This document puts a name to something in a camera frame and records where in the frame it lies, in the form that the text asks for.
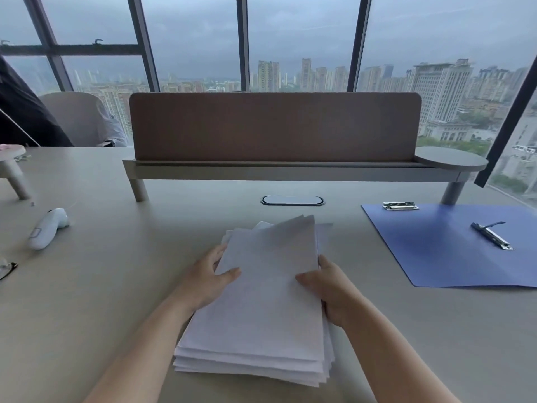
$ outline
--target cable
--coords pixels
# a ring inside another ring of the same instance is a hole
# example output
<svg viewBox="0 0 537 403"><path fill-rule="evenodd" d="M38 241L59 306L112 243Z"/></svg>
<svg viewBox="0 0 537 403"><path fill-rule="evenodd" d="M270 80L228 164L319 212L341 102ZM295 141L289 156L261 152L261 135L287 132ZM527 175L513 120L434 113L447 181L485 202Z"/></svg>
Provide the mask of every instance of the cable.
<svg viewBox="0 0 537 403"><path fill-rule="evenodd" d="M36 140L34 140L34 139L32 138L31 135L29 135L27 132L25 132L24 129L23 129L22 127L20 127L20 126L17 124L16 121L14 121L14 120L13 120L7 113L6 113L6 112L4 112L4 111L2 110L2 108L0 108L0 112L2 112L2 113L3 113L3 114L4 114L4 115L5 115L5 116L6 116L6 117L7 117L7 118L8 118L8 119L15 125L15 126L17 126L17 127L19 128L20 131L22 131L24 134L26 134L26 135L29 137L30 140L32 140L34 143L36 143L36 145L37 145L38 147L41 147L41 145L39 145L39 143L38 143Z"/></svg>

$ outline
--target blue clipboard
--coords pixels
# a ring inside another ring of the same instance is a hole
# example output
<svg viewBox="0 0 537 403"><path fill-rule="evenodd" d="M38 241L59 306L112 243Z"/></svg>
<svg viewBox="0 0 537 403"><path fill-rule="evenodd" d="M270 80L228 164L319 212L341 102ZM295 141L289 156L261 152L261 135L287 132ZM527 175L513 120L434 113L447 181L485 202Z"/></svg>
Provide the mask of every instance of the blue clipboard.
<svg viewBox="0 0 537 403"><path fill-rule="evenodd" d="M537 287L537 217L524 206L418 205L385 210L362 205L417 287ZM494 226L514 250L502 250L470 227Z"/></svg>

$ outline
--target eyeglasses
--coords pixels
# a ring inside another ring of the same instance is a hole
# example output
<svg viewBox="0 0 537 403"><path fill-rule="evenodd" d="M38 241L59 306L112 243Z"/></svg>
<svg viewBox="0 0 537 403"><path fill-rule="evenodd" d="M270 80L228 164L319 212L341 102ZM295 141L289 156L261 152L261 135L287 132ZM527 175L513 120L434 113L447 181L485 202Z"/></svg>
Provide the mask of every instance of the eyeglasses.
<svg viewBox="0 0 537 403"><path fill-rule="evenodd" d="M8 263L5 259L0 259L0 280L8 277L17 266L17 263Z"/></svg>

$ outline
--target stack of paper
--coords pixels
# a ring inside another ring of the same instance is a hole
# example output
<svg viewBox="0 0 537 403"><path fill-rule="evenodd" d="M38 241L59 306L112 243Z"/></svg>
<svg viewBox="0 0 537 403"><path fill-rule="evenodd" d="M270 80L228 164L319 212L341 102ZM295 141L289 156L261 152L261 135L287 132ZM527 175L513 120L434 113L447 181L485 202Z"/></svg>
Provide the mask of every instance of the stack of paper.
<svg viewBox="0 0 537 403"><path fill-rule="evenodd" d="M335 359L328 323L321 301L295 275L319 268L330 228L300 216L226 232L216 273L240 267L242 274L194 314L175 350L175 370L326 382Z"/></svg>

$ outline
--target forearm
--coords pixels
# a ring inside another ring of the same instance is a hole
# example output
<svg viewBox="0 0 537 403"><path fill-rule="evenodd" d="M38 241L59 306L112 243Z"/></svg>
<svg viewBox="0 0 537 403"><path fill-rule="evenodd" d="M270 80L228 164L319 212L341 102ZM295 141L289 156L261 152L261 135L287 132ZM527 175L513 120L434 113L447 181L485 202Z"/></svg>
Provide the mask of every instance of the forearm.
<svg viewBox="0 0 537 403"><path fill-rule="evenodd" d="M182 300L169 297L146 319L129 351L106 370L84 403L154 403L181 327L192 315Z"/></svg>
<svg viewBox="0 0 537 403"><path fill-rule="evenodd" d="M460 403L361 294L353 297L344 330L379 403Z"/></svg>

